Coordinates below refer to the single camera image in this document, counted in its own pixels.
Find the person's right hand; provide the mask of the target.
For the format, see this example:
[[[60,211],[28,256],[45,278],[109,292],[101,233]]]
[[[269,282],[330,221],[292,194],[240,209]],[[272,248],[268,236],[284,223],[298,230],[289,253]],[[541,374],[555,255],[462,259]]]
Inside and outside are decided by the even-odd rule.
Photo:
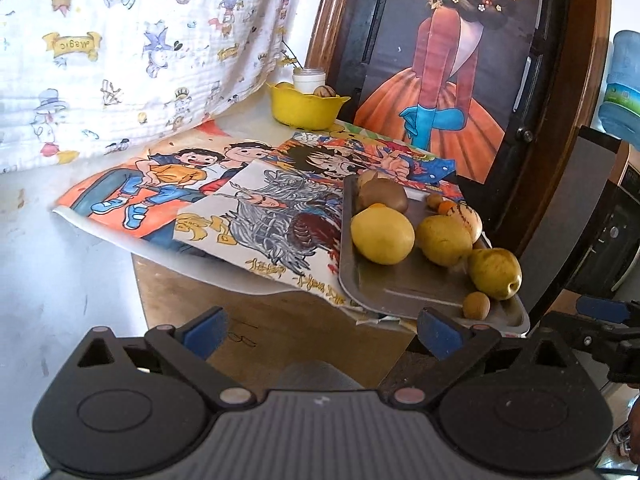
[[[636,465],[640,465],[640,398],[634,402],[634,406],[628,415],[629,427],[629,459]]]

